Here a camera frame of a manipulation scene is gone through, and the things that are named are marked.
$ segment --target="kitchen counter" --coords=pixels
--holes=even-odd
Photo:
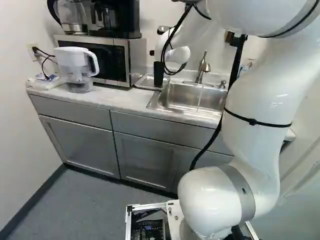
[[[215,129],[220,120],[220,116],[216,116],[213,119],[203,119],[195,116],[187,116],[167,111],[148,109],[147,104],[153,96],[154,91],[138,88],[118,89],[114,87],[95,86],[93,91],[79,94],[68,92],[65,86],[62,85],[47,91],[27,88],[27,93],[90,107],[102,108],[177,123],[190,124],[210,129]],[[295,138],[295,133],[289,129],[285,140],[293,142]]]

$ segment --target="coffee maker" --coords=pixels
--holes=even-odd
[[[139,39],[139,0],[91,0],[89,35],[96,37]]]

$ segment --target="sink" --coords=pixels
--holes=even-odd
[[[218,85],[171,80],[162,92],[154,93],[147,108],[213,119],[221,115],[227,93]]]

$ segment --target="gray carpet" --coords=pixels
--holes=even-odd
[[[67,170],[8,240],[125,240],[126,205],[167,200]]]

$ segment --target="baseboard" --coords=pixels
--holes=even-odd
[[[62,164],[45,183],[33,194],[33,196],[23,205],[23,207],[14,215],[7,225],[0,231],[0,239],[6,239],[27,216],[30,210],[41,200],[45,193],[51,188],[56,180],[67,170]]]
[[[127,181],[127,180],[115,179],[115,178],[103,175],[101,173],[93,172],[93,171],[90,171],[90,170],[87,170],[87,169],[84,169],[84,168],[80,168],[80,167],[77,167],[77,166],[74,166],[74,165],[69,165],[69,164],[66,164],[66,163],[65,163],[65,166],[70,170],[76,171],[78,173],[83,173],[83,174],[89,175],[89,176],[94,177],[94,178],[102,179],[102,180],[105,180],[105,181],[108,181],[108,182],[112,182],[112,183],[115,183],[115,184],[126,185],[126,186],[131,187],[131,188],[140,189],[140,190],[143,190],[143,191],[146,191],[146,192],[149,192],[149,193],[153,193],[153,194],[157,194],[157,195],[161,195],[161,196],[164,196],[164,197],[167,197],[167,198],[178,199],[178,195],[176,193],[173,193],[173,192],[163,191],[163,190],[160,190],[160,189],[157,189],[157,188],[153,188],[153,187],[150,187],[150,186],[145,186],[145,185],[142,185],[142,184],[139,184],[139,183],[135,183],[135,182],[131,182],[131,181]]]

